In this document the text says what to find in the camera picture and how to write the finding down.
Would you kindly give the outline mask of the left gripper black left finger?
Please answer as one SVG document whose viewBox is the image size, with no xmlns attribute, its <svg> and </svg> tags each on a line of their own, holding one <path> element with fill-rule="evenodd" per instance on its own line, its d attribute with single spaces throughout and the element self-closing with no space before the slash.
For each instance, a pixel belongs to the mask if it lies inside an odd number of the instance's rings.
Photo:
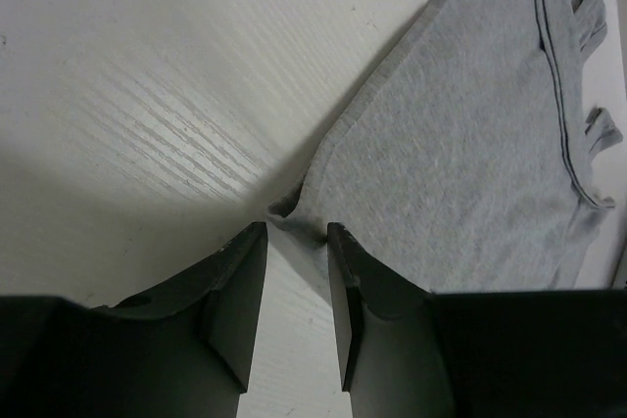
<svg viewBox="0 0 627 418">
<path fill-rule="evenodd" d="M 90 417 L 234 417 L 247 392 L 265 281 L 254 222 L 212 255 L 96 307 Z"/>
</svg>

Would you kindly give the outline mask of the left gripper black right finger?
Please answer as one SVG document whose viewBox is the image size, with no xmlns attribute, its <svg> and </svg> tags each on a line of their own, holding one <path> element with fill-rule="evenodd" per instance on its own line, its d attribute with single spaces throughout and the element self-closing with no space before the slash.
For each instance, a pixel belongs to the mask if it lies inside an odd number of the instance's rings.
<svg viewBox="0 0 627 418">
<path fill-rule="evenodd" d="M 341 386 L 356 417 L 453 417 L 456 406 L 430 296 L 327 227 L 327 265 Z"/>
</svg>

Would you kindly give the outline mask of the grey tank top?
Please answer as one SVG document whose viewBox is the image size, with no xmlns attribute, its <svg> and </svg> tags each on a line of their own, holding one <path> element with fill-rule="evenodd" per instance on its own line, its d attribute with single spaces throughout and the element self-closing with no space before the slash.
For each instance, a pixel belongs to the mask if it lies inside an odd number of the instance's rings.
<svg viewBox="0 0 627 418">
<path fill-rule="evenodd" d="M 270 220 L 331 222 L 436 292 L 570 289 L 608 212 L 592 162 L 622 135 L 582 105 L 603 0 L 429 0 Z"/>
</svg>

